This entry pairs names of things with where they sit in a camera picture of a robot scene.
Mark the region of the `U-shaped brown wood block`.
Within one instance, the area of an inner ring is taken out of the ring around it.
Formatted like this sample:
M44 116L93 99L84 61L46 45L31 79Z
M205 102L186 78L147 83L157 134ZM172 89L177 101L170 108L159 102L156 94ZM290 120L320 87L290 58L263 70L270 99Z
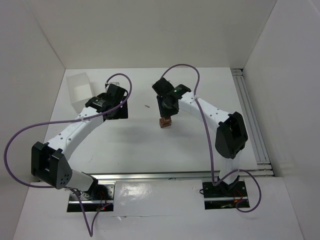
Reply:
M172 125L172 123L171 124L162 124L162 120L163 120L164 118L160 118L159 119L159 126L161 127L161 126L171 126Z

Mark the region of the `notched brown wood block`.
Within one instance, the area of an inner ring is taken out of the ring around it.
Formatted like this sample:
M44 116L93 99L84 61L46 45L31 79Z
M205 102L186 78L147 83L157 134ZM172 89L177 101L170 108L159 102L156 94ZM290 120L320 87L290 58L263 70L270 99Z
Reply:
M161 121L162 124L171 124L172 120L171 119L163 119Z

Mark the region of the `white perforated plastic box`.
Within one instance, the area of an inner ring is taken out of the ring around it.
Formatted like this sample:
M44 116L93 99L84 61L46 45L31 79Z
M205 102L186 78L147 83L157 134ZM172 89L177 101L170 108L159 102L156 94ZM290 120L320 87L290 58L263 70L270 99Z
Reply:
M94 96L90 79L86 72L67 76L67 88L72 107L80 113L85 104Z

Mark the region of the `small brown wood cube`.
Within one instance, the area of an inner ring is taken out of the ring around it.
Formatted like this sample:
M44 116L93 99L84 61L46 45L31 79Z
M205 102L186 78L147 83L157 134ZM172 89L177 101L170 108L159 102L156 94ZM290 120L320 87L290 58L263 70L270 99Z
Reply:
M165 116L165 117L164 117L164 120L165 120L166 122L170 122L170 121L171 121L171 117L170 117L170 116Z

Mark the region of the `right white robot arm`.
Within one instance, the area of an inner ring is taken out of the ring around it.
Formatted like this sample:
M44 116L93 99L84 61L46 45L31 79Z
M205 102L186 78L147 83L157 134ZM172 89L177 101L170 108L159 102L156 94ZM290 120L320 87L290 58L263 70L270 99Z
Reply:
M240 178L237 173L240 155L249 139L243 116L237 111L229 113L220 110L196 96L185 85L174 87L164 77L154 83L152 89L156 93L161 128L171 126L171 117L182 110L202 121L206 131L214 131L215 152L221 159L219 176L214 185L225 195L234 191Z

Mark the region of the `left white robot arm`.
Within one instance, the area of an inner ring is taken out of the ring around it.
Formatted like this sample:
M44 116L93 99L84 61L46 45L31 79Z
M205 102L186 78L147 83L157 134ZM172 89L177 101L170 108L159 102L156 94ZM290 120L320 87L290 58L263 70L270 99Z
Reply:
M106 92L88 100L76 122L46 143L36 142L31 148L32 175L57 190L75 189L91 200L105 197L108 189L104 185L92 175L72 169L68 161L80 143L106 120L128 118L127 95L126 89L107 85Z

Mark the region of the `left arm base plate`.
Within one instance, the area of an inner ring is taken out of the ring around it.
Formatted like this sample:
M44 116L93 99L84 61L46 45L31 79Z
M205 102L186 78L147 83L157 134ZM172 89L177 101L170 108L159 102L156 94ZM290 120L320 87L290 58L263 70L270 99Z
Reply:
M107 201L114 200L114 187L113 184L93 183L87 191L75 189L75 193L73 193L70 188L65 188L64 190L69 190L69 201L71 202L77 202L79 197L84 202L107 203Z

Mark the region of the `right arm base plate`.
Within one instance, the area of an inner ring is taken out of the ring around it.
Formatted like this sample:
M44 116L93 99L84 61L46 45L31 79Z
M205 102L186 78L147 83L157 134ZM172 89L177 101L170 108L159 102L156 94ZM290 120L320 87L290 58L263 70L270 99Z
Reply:
M244 199L248 196L247 188L244 181L238 181L231 185L225 182L213 186L211 182L203 182L200 192L205 199Z

